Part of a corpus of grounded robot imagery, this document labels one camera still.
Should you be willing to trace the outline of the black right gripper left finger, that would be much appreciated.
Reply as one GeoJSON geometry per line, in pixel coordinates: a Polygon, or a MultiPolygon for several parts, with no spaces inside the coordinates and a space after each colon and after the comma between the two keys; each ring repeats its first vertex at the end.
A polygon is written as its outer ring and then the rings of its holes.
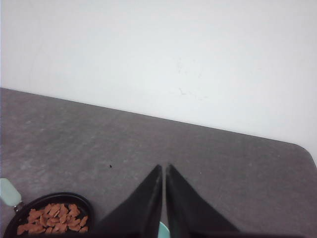
{"type": "Polygon", "coordinates": [[[131,195],[94,228],[94,235],[157,235],[162,209],[162,167],[155,166],[131,195]]]}

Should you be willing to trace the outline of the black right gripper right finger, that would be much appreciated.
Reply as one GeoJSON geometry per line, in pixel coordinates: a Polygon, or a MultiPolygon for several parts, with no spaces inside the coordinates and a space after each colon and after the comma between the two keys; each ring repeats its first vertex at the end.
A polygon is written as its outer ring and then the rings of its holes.
{"type": "Polygon", "coordinates": [[[172,164],[166,168],[166,207],[171,234],[238,233],[209,205],[172,164]]]}

